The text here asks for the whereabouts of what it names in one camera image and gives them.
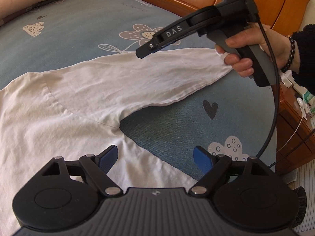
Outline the white long-sleeve printed shirt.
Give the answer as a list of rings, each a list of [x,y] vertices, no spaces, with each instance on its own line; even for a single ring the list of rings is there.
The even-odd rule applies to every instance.
[[[181,101],[231,71],[213,49],[102,56],[26,73],[1,90],[1,235],[19,224],[17,193],[51,158],[75,160],[116,145],[109,176],[121,188],[189,187],[194,179],[139,147],[120,122],[149,106]]]

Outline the black fuzzy right sleeve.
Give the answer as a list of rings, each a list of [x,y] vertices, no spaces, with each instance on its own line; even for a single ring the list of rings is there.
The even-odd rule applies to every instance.
[[[293,72],[293,78],[299,86],[305,87],[314,95],[314,38],[315,25],[306,25],[302,31],[294,32],[293,40],[297,43],[300,66],[298,72]]]

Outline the wooden nightstand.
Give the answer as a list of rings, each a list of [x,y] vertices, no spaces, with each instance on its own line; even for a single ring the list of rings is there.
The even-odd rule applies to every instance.
[[[314,135],[310,116],[302,117],[293,87],[280,84],[280,106],[277,117],[277,154],[275,173],[285,175],[314,160]]]

